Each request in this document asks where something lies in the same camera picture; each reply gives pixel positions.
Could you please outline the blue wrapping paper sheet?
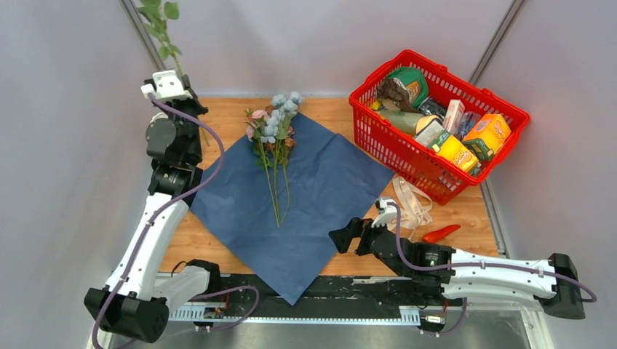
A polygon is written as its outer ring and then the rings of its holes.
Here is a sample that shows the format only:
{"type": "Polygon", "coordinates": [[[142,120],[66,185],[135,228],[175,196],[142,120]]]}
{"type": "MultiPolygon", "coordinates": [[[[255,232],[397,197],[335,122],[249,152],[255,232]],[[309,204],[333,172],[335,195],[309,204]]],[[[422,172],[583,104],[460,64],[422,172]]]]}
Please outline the blue wrapping paper sheet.
{"type": "Polygon", "coordinates": [[[294,305],[333,258],[329,232],[363,217],[393,172],[343,135],[304,115],[292,120],[296,145],[277,175],[277,223],[266,173],[245,137],[203,173],[191,212],[229,251],[294,305]]]}

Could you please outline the cream ribbon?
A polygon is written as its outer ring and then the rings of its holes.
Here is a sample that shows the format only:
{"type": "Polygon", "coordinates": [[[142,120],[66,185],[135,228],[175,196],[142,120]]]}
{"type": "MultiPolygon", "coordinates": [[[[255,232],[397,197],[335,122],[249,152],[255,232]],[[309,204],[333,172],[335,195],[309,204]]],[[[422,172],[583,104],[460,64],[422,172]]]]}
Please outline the cream ribbon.
{"type": "Polygon", "coordinates": [[[409,230],[407,238],[411,240],[418,227],[433,222],[430,215],[433,201],[403,177],[394,177],[391,183],[401,210],[401,229],[409,230]]]}

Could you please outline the pink rose flower stem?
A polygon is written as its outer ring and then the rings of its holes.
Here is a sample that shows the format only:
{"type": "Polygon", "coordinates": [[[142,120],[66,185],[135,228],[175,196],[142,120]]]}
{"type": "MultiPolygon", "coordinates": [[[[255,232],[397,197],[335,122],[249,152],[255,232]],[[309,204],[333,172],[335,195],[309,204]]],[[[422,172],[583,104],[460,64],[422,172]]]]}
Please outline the pink rose flower stem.
{"type": "Polygon", "coordinates": [[[176,1],[161,0],[141,0],[139,3],[136,10],[145,19],[142,26],[159,43],[158,57],[162,61],[171,58],[174,67],[166,70],[176,70],[179,75],[183,75],[184,72],[178,58],[183,55],[183,52],[172,43],[168,31],[168,22],[178,20],[180,17],[178,3],[176,1]]]}

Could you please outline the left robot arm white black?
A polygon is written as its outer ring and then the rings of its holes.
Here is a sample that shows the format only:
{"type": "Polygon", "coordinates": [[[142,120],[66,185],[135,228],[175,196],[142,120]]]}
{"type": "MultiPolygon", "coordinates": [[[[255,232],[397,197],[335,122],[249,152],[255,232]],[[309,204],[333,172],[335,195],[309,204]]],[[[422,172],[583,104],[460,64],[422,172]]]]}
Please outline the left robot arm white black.
{"type": "Polygon", "coordinates": [[[177,71],[156,72],[141,87],[159,112],[146,128],[146,152],[152,175],[146,205],[121,261],[99,289],[91,288],[84,305],[95,320],[92,345],[100,347],[99,331],[126,337],[129,343],[153,343],[163,334],[170,315],[200,296],[219,298],[220,268],[191,260],[166,281],[157,273],[171,238],[206,180],[200,168],[200,115],[207,112],[177,71]]]}

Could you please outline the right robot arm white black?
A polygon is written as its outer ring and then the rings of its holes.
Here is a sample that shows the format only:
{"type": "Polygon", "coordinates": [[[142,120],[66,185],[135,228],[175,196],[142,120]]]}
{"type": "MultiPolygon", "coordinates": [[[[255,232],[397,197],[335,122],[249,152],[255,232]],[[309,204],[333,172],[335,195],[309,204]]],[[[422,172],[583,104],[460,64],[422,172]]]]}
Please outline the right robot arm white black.
{"type": "Polygon", "coordinates": [[[555,318],[586,317],[581,285],[572,260],[552,254],[546,260],[488,257],[441,244],[397,238],[385,225],[355,217],[328,236],[341,254],[359,239],[355,253],[370,254],[397,276],[410,279],[425,304],[440,300],[489,298],[539,304],[555,318]]]}

